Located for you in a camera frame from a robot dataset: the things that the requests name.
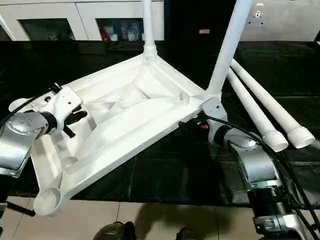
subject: tiled floor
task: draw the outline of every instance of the tiled floor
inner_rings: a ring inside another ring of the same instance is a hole
[[[33,199],[9,200],[32,209]],[[29,217],[7,209],[1,240],[92,240],[115,221],[134,222],[138,240],[174,240],[183,227],[197,230],[206,240],[259,239],[249,208],[71,200],[56,217]]]

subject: cabinet door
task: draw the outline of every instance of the cabinet door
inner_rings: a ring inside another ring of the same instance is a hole
[[[14,41],[88,40],[75,3],[2,5],[0,23]]]
[[[142,2],[83,2],[76,4],[89,40],[143,39]],[[164,3],[152,2],[155,40],[164,40]]]

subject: table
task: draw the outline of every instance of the table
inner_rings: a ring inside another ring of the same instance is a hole
[[[206,88],[219,53],[212,42],[157,42],[158,54]],[[142,42],[1,42],[0,117],[17,98],[45,92],[109,67],[143,51]],[[235,58],[275,98],[320,137],[320,45],[316,42],[240,42]],[[222,103],[229,121],[257,132],[226,81]],[[279,125],[272,120],[278,130]],[[311,203],[320,207],[320,150],[285,151]],[[39,191],[32,162],[13,181],[9,194],[35,197]],[[222,149],[214,151],[200,131],[179,128],[116,168],[73,199],[247,206],[239,165]]]

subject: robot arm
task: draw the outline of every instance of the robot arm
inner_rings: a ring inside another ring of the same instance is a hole
[[[39,111],[17,112],[0,126],[0,175],[18,178],[30,156],[34,141],[45,134],[64,131],[70,138],[75,134],[66,126],[85,117],[82,99],[69,87],[53,92],[53,97]]]
[[[219,99],[211,98],[202,109],[207,116],[227,120]],[[299,218],[290,208],[272,157],[243,131],[211,119],[207,122],[210,143],[227,149],[240,165],[256,232],[265,239],[306,240]]]

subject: white wall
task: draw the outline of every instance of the white wall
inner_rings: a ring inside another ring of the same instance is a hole
[[[263,3],[263,26],[248,24]],[[320,30],[320,0],[253,0],[242,41],[314,41]]]

